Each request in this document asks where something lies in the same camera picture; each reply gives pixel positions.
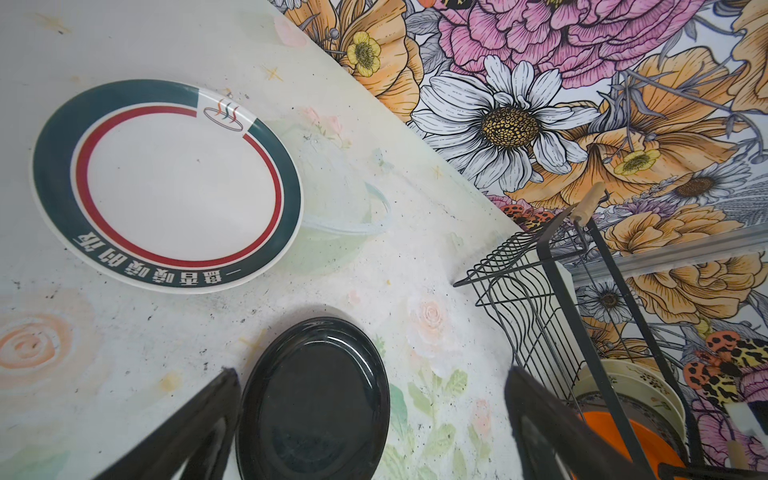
red ring on plate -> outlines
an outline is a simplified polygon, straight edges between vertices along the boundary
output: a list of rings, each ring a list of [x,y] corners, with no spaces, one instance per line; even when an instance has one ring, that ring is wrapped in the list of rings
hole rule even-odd
[[[93,151],[96,148],[99,140],[101,140],[103,136],[109,132],[109,130],[117,127],[124,121],[140,117],[141,115],[149,114],[180,114],[196,117],[197,111],[191,110],[189,108],[171,107],[166,105],[152,105],[147,107],[134,108],[132,110],[123,111],[113,117],[108,118],[104,123],[96,127],[91,132],[91,134],[88,135],[88,137],[85,139],[85,142],[83,142],[80,153],[78,154],[77,165],[75,165],[74,170],[74,178],[78,187],[80,200],[83,203],[83,207],[93,222],[96,224],[96,226],[99,227],[99,229],[101,229],[101,231],[104,232],[107,237],[110,237],[117,245],[123,247],[128,252],[134,253],[139,257],[144,257],[149,261],[162,263],[168,266],[175,266],[176,268],[207,268],[224,265],[226,263],[232,263],[236,260],[247,257],[254,251],[258,250],[259,247],[261,247],[267,241],[270,235],[272,235],[277,227],[277,222],[280,219],[280,211],[282,210],[283,206],[283,189],[280,187],[280,178],[277,175],[277,170],[275,169],[272,160],[266,154],[259,142],[249,134],[243,135],[243,139],[245,139],[245,141],[248,142],[248,144],[250,144],[261,156],[261,158],[264,160],[264,163],[266,164],[266,167],[270,170],[270,174],[272,175],[272,182],[274,182],[275,185],[275,210],[272,213],[270,223],[266,226],[266,230],[264,230],[261,235],[259,235],[259,238],[257,238],[256,241],[254,241],[248,247],[243,248],[241,251],[233,253],[232,255],[228,255],[227,257],[217,258],[215,260],[192,261],[162,257],[150,251],[144,250],[138,245],[128,241],[117,231],[115,231],[115,229],[112,228],[109,223],[107,223],[104,217],[101,216],[101,213],[98,211],[98,208],[96,208],[96,204],[93,201],[93,197],[91,197],[91,191],[88,189],[88,163],[91,161],[91,155],[93,154]]]

plate rim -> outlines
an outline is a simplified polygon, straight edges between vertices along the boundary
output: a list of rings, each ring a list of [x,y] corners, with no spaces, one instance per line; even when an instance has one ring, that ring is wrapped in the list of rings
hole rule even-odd
[[[383,429],[384,436],[383,441],[381,444],[381,448],[377,449],[376,455],[375,455],[375,467],[370,472],[370,475],[372,478],[373,475],[376,473],[376,470],[378,469],[379,465],[381,465],[381,458],[383,457],[384,448],[386,447],[386,440],[389,436],[389,425],[391,422],[391,412],[392,412],[392,393],[389,390],[389,377],[386,374],[386,366],[384,365],[384,359],[381,357],[381,354],[379,353],[379,350],[376,348],[376,345],[373,343],[373,340],[360,328],[359,326],[355,325],[354,323],[341,319],[336,316],[316,316],[310,319],[303,320],[301,322],[298,322],[287,329],[285,329],[280,335],[278,335],[275,340],[273,340],[268,347],[264,350],[264,352],[261,354],[259,359],[257,360],[256,364],[254,364],[253,368],[248,373],[248,380],[245,383],[245,386],[243,387],[243,395],[240,397],[240,417],[238,419],[237,423],[237,430],[235,431],[235,457],[237,460],[237,471],[240,474],[240,477],[243,480],[256,480],[258,477],[253,476],[250,477],[248,475],[245,475],[243,473],[243,454],[241,453],[241,445],[242,440],[240,440],[240,435],[243,428],[243,417],[244,412],[246,410],[246,399],[248,396],[248,393],[251,391],[251,388],[253,386],[253,383],[257,380],[254,379],[254,376],[256,375],[256,371],[259,366],[262,365],[264,362],[264,359],[267,358],[268,355],[273,355],[284,343],[287,339],[289,339],[292,335],[299,333],[301,330],[305,329],[307,325],[314,323],[314,322],[320,322],[320,321],[326,321],[330,324],[336,324],[341,326],[344,329],[348,329],[352,333],[357,333],[359,335],[362,335],[362,338],[369,344],[371,347],[371,351],[375,354],[374,359],[379,361],[379,364],[381,365],[381,371],[382,371],[382,385],[384,390],[382,391],[382,424],[384,424],[384,420],[386,420],[386,427]]]
[[[119,81],[109,81],[109,82],[106,82],[106,83],[103,83],[103,84],[95,85],[94,87],[88,88],[87,90],[84,90],[84,91],[82,91],[80,93],[72,95],[64,103],[62,103],[61,105],[56,107],[53,110],[53,112],[51,112],[46,117],[46,119],[43,122],[42,126],[38,129],[38,133],[34,137],[32,148],[31,148],[31,150],[28,153],[28,184],[29,184],[29,187],[30,187],[30,190],[31,190],[31,193],[32,193],[32,198],[33,198],[33,200],[35,202],[35,205],[38,208],[38,211],[40,212],[40,214],[41,214],[41,216],[43,218],[43,221],[44,221],[45,225],[54,234],[54,237],[56,237],[59,241],[61,241],[61,243],[64,244],[65,250],[67,250],[69,252],[72,252],[79,260],[81,260],[82,262],[87,264],[89,267],[94,268],[97,272],[102,273],[102,274],[104,274],[106,276],[109,276],[112,279],[118,280],[118,281],[120,281],[122,283],[126,283],[128,285],[137,286],[137,287],[142,288],[144,290],[151,290],[151,291],[160,292],[160,293],[173,293],[173,294],[177,294],[177,295],[197,295],[197,294],[203,294],[203,293],[214,293],[214,292],[220,292],[222,290],[228,290],[230,288],[234,288],[236,286],[243,285],[244,283],[247,283],[247,282],[253,280],[254,278],[256,278],[257,276],[261,275],[262,273],[266,272],[269,268],[274,266],[275,263],[280,261],[281,258],[283,258],[283,255],[285,255],[286,252],[288,251],[288,249],[291,247],[291,245],[293,245],[293,241],[296,239],[296,236],[299,233],[299,229],[301,228],[301,223],[302,223],[303,216],[304,216],[304,187],[303,187],[303,182],[302,182],[299,170],[298,170],[298,168],[296,168],[296,162],[295,162],[295,160],[293,158],[293,155],[290,153],[290,151],[287,148],[285,148],[285,143],[283,142],[283,140],[280,139],[280,137],[269,127],[269,125],[265,124],[263,121],[261,121],[261,122],[264,125],[264,127],[266,127],[266,129],[270,133],[272,133],[275,136],[275,138],[277,138],[277,140],[283,146],[283,149],[285,150],[286,154],[288,155],[288,158],[290,159],[291,164],[293,165],[293,169],[296,172],[296,179],[297,179],[298,184],[299,184],[300,205],[299,205],[299,215],[296,218],[296,225],[293,227],[293,232],[291,233],[288,241],[283,246],[283,248],[280,250],[280,252],[278,252],[278,254],[275,255],[272,258],[272,260],[270,260],[269,262],[265,263],[258,270],[254,271],[252,273],[249,273],[248,275],[243,276],[243,277],[241,277],[241,278],[239,278],[237,280],[232,280],[232,281],[227,282],[227,283],[221,283],[221,284],[218,284],[218,285],[211,285],[211,286],[200,286],[200,287],[194,287],[194,288],[183,288],[181,286],[163,286],[163,285],[159,285],[159,284],[156,284],[156,283],[141,282],[139,280],[131,278],[130,276],[119,274],[119,273],[115,272],[114,270],[109,269],[109,268],[105,267],[104,265],[101,265],[98,262],[94,261],[92,258],[90,258],[85,253],[81,252],[77,248],[74,248],[74,245],[72,244],[70,239],[68,239],[58,229],[58,227],[56,226],[56,224],[53,222],[53,220],[51,219],[50,215],[48,214],[47,210],[45,209],[45,206],[42,204],[42,200],[40,199],[40,195],[38,194],[37,185],[35,184],[35,152],[38,149],[38,140],[40,138],[40,135],[43,133],[43,130],[48,126],[48,122],[56,114],[56,112],[58,112],[59,109],[64,107],[73,98],[76,98],[76,97],[78,97],[80,95],[88,93],[89,91],[91,91],[91,90],[93,90],[95,88],[103,87],[105,85],[110,85],[110,84],[120,84],[120,83],[123,83],[123,82],[129,82],[129,81],[160,81],[160,82],[172,83],[172,84],[175,84],[176,86],[179,86],[179,87],[193,88],[193,89],[197,90],[198,92],[201,92],[201,91],[208,92],[208,91],[210,91],[212,93],[216,93],[216,92],[208,90],[206,88],[196,87],[196,86],[194,86],[192,84],[183,83],[183,82],[174,81],[174,80],[164,80],[164,79],[160,79],[160,78],[129,78],[129,79],[124,79],[124,80],[119,80]],[[256,119],[255,121],[259,121],[260,120],[260,118],[251,109],[249,109],[248,107],[246,107],[246,109],[254,116],[254,118]]]

small yellow flower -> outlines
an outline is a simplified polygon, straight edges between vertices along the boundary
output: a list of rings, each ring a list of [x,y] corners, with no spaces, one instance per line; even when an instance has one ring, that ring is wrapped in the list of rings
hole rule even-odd
[[[624,157],[624,161],[614,168],[616,175],[632,175],[641,170],[648,170],[656,163],[656,159],[661,156],[658,150],[637,150]]]
[[[370,77],[382,67],[379,55],[382,48],[367,31],[358,31],[352,37],[352,44],[346,49],[346,57],[349,63],[355,67],[363,77]]]

orange bowl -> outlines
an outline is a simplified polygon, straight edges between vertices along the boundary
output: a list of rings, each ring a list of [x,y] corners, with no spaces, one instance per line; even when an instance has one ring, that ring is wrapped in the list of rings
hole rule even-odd
[[[585,412],[584,420],[589,427],[594,430],[603,440],[610,444],[617,452],[621,453],[627,460],[631,461],[629,451],[624,446],[624,440],[616,428],[614,418],[608,412]],[[667,463],[676,467],[684,467],[685,464],[675,451],[659,435],[640,425],[634,420],[630,420],[634,434],[640,441],[640,446],[648,458],[654,474],[658,478],[659,464]]]

white plate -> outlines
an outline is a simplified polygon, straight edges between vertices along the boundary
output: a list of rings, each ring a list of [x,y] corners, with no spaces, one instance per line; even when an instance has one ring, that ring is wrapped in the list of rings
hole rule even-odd
[[[79,257],[166,292],[254,278],[288,249],[303,212],[296,168],[264,123],[170,81],[72,98],[38,137],[32,180],[48,225]]]

